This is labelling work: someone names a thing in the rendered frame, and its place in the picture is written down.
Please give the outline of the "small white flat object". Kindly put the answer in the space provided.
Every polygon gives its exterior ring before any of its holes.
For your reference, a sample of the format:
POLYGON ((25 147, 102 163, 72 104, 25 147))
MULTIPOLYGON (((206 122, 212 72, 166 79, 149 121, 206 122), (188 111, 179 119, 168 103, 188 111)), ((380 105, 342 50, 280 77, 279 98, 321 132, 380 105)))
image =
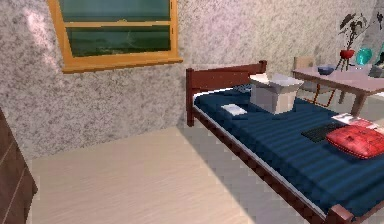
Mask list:
POLYGON ((246 110, 244 110, 243 108, 239 107, 236 104, 223 105, 222 109, 224 109, 227 112, 229 112, 232 116, 238 116, 238 115, 243 115, 243 114, 247 113, 246 110))

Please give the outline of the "open grey cardboard box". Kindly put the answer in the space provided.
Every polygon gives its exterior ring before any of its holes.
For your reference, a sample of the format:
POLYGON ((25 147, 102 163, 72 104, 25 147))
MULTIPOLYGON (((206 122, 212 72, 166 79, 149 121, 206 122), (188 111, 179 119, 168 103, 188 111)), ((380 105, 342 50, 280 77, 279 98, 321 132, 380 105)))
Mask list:
POLYGON ((304 81, 282 74, 268 76, 263 73, 251 75, 250 83, 250 102, 271 114, 280 114, 292 110, 297 91, 304 81))

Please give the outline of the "brown bed with blue cover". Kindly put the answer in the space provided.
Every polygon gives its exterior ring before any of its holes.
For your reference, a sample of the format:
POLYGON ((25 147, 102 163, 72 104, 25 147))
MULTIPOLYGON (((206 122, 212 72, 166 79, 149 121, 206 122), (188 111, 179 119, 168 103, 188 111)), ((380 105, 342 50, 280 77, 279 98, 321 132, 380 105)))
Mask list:
POLYGON ((273 115, 238 91, 256 64, 186 71, 187 124, 200 121, 309 224, 362 224, 384 208, 384 153, 371 159, 347 154, 326 139, 302 132, 330 124, 333 112, 297 99, 289 112, 273 115), (246 114, 232 116, 223 105, 246 114))

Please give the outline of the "orange framed window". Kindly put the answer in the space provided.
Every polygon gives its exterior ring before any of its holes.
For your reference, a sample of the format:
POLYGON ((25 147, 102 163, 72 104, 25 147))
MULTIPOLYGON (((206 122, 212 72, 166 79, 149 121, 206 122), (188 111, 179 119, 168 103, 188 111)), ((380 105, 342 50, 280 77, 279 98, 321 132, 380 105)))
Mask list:
POLYGON ((46 0, 67 74, 180 63, 177 0, 46 0))

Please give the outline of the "wooden chair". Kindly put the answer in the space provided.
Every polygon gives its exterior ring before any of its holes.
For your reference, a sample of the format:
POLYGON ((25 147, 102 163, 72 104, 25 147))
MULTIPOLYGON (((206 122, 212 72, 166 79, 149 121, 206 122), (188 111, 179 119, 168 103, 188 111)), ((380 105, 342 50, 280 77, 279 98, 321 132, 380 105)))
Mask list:
POLYGON ((312 98, 306 98, 306 101, 317 104, 322 107, 328 107, 333 99, 335 90, 319 83, 319 79, 311 75, 315 67, 315 60, 313 56, 295 56, 294 57, 294 70, 293 75, 304 81, 301 89, 304 91, 312 92, 312 98), (326 104, 318 101, 319 95, 330 92, 331 95, 326 104))

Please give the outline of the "black laptop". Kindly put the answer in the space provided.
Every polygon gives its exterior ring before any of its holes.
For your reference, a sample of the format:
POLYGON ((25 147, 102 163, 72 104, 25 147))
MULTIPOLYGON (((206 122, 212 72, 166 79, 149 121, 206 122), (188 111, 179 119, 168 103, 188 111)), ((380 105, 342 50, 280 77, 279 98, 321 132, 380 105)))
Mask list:
POLYGON ((326 135, 336 129, 342 128, 343 124, 330 123, 302 132, 302 135, 312 142, 320 142, 326 135))

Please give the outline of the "pale pink table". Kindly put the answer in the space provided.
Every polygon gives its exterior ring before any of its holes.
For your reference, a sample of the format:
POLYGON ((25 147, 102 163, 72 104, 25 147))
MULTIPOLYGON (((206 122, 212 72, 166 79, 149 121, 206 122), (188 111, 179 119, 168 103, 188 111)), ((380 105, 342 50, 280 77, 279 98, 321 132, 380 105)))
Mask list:
POLYGON ((355 94, 350 114, 358 116, 368 96, 384 92, 384 78, 372 78, 369 76, 369 71, 369 67, 361 67, 348 71, 335 70, 330 75, 320 75, 314 67, 311 75, 318 78, 322 85, 355 94))

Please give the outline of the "white and red book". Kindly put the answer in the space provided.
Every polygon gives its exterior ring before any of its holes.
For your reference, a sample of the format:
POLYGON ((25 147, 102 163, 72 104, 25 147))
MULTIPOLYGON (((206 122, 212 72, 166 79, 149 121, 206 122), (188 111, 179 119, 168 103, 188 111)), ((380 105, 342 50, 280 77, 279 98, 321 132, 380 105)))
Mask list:
POLYGON ((377 123, 364 118, 352 116, 349 113, 335 115, 333 116, 333 119, 347 125, 361 126, 384 134, 384 126, 380 126, 377 123))

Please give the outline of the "red pillow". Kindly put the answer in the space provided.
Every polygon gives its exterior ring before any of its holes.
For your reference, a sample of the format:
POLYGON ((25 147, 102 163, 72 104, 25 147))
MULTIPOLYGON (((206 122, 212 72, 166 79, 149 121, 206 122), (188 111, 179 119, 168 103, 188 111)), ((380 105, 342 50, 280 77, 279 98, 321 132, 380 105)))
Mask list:
POLYGON ((339 150, 360 159, 384 153, 384 134, 362 126, 345 126, 328 133, 325 139, 339 150))

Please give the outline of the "house plant in red pot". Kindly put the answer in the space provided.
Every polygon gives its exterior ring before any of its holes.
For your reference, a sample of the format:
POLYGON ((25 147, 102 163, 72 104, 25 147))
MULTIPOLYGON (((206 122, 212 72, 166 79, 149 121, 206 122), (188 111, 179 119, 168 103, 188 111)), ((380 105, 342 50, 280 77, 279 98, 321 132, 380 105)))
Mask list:
POLYGON ((337 70, 347 71, 349 69, 349 61, 355 53, 352 49, 352 45, 354 41, 364 32, 366 26, 367 19, 362 13, 347 14, 342 20, 339 26, 340 34, 345 35, 346 43, 344 48, 340 50, 340 59, 336 66, 337 70))

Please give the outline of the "teal glass globe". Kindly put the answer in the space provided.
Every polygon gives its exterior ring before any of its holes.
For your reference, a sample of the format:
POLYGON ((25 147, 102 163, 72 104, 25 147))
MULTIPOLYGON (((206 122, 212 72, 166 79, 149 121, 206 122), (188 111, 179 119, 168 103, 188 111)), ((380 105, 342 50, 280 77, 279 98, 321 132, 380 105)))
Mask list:
POLYGON ((372 58, 372 50, 370 48, 361 48, 355 57, 357 65, 366 65, 372 58))

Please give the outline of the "dark brown chest of drawers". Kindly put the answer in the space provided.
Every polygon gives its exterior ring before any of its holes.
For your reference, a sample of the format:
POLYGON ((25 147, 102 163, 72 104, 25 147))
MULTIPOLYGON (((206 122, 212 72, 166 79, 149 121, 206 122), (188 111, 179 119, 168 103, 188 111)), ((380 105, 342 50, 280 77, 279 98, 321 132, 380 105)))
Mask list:
POLYGON ((38 188, 0 109, 0 224, 26 224, 38 188))

